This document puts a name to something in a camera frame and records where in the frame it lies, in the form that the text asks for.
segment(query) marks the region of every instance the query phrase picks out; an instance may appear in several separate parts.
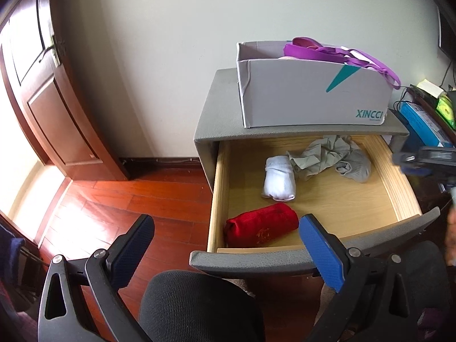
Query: human hand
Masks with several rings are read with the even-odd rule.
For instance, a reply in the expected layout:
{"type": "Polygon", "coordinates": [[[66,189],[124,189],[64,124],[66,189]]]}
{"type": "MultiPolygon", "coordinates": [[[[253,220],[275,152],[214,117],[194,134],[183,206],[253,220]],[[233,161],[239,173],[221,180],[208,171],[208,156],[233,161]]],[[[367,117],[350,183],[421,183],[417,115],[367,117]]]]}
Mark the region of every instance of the human hand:
{"type": "Polygon", "coordinates": [[[446,218],[445,262],[448,266],[456,266],[456,208],[452,207],[446,218]]]}

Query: blue cloth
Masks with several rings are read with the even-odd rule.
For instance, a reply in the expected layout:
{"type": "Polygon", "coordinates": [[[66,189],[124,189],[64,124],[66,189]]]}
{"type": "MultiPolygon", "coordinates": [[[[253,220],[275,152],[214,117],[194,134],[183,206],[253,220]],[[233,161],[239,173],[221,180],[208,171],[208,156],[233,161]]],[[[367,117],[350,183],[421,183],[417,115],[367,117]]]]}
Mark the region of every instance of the blue cloth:
{"type": "Polygon", "coordinates": [[[19,252],[25,243],[0,225],[0,279],[5,283],[17,285],[19,252]]]}

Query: purple strap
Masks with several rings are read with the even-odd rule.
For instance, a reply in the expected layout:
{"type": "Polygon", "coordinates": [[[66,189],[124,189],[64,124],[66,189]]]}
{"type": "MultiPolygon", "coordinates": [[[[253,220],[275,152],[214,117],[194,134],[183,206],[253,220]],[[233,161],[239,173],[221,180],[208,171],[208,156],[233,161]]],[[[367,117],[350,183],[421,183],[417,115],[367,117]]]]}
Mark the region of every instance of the purple strap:
{"type": "Polygon", "coordinates": [[[400,88],[400,79],[390,68],[380,60],[366,54],[361,50],[344,50],[337,47],[322,46],[319,42],[308,37],[295,37],[291,44],[284,47],[285,56],[293,56],[298,59],[329,61],[333,63],[346,63],[362,68],[373,68],[385,77],[386,81],[396,90],[400,88]],[[352,51],[358,52],[369,60],[361,60],[355,57],[352,51]]]}

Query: gray sock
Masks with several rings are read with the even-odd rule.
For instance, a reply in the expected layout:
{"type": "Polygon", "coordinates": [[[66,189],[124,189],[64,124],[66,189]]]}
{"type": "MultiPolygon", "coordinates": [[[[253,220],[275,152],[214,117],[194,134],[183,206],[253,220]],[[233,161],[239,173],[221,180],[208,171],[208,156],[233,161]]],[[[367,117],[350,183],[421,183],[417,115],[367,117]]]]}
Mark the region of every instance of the gray sock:
{"type": "Polygon", "coordinates": [[[357,182],[365,182],[370,175],[370,160],[361,149],[355,149],[336,163],[336,171],[357,182]]]}

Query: rolled white sock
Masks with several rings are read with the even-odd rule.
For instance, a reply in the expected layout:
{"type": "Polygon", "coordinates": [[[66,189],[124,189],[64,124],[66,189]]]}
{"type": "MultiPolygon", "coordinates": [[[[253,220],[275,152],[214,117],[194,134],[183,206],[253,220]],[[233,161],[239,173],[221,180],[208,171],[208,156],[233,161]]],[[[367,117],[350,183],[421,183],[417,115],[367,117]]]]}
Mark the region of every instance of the rolled white sock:
{"type": "Polygon", "coordinates": [[[336,171],[357,182],[365,182],[370,175],[370,160],[361,149],[354,149],[343,160],[336,163],[336,171]]]}
{"type": "Polygon", "coordinates": [[[266,177],[261,196],[278,202],[291,201],[296,196],[296,183],[290,159],[286,155],[266,160],[266,177]]]}

